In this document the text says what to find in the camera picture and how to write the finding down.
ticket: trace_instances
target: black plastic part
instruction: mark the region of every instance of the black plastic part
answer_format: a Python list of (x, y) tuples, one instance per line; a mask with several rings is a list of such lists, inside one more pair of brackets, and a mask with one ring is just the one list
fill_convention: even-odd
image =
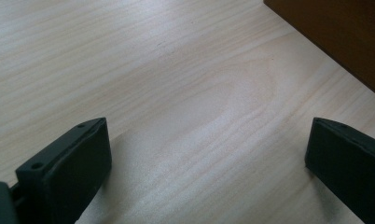
[(21, 220), (22, 223), (29, 223), (30, 220), (37, 219), (33, 217), (33, 210), (36, 209), (29, 204), (27, 195), (24, 195), (21, 192), (19, 183), (13, 186), (10, 190), (12, 192), (12, 198), (19, 220)]
[(111, 169), (105, 119), (81, 123), (16, 170), (35, 210), (21, 223), (75, 223)]
[(0, 224), (18, 224), (12, 196), (6, 183), (0, 182)]
[(375, 139), (315, 118), (306, 166), (365, 223), (375, 223)]

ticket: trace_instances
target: wood grain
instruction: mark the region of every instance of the wood grain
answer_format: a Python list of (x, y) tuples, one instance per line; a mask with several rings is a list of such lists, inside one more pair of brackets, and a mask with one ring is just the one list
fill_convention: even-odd
[(264, 2), (375, 92), (375, 1)]
[(313, 117), (375, 138), (375, 94), (260, 1), (0, 1), (0, 180), (97, 117), (78, 223), (361, 223), (304, 153)]

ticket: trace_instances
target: light wood surface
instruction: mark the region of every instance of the light wood surface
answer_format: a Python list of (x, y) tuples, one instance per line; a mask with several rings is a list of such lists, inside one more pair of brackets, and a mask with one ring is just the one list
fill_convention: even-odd
[(98, 117), (78, 223), (361, 223), (304, 153), (313, 117), (375, 138), (375, 94), (261, 1), (0, 1), (0, 180)]

